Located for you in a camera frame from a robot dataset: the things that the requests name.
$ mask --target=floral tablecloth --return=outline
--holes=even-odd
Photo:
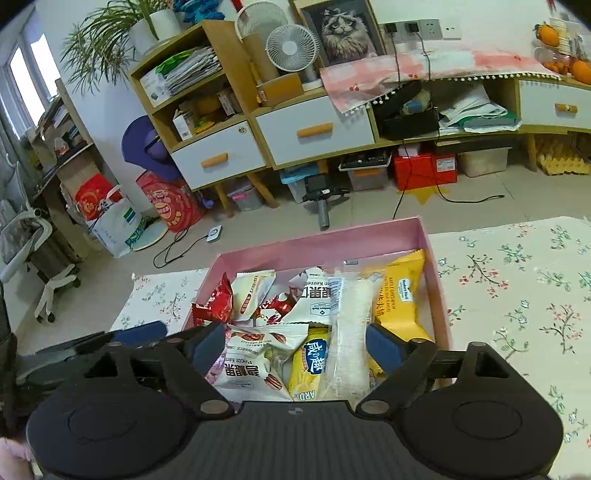
[[[560,217],[429,239],[453,347],[479,340],[503,355],[563,421],[550,475],[590,474],[591,224]]]

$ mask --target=white shopping bag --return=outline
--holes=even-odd
[[[121,185],[113,187],[100,201],[99,217],[86,222],[89,230],[115,258],[129,253],[145,229],[145,219],[127,197],[118,202],[111,200],[111,196],[120,189]]]

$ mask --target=spider plant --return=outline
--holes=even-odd
[[[64,39],[61,55],[74,91],[94,93],[103,78],[113,85],[126,82],[135,53],[133,46],[127,45],[131,27],[145,19],[158,40],[150,15],[166,8],[165,0],[110,0],[75,24]]]

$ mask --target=blue figurine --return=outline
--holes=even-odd
[[[201,20],[223,20],[226,16],[217,11],[221,0],[174,0],[175,12],[184,13],[184,21],[198,24]]]

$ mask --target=picture frame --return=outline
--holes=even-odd
[[[302,20],[320,41],[323,67],[385,54],[368,0],[293,0]]]

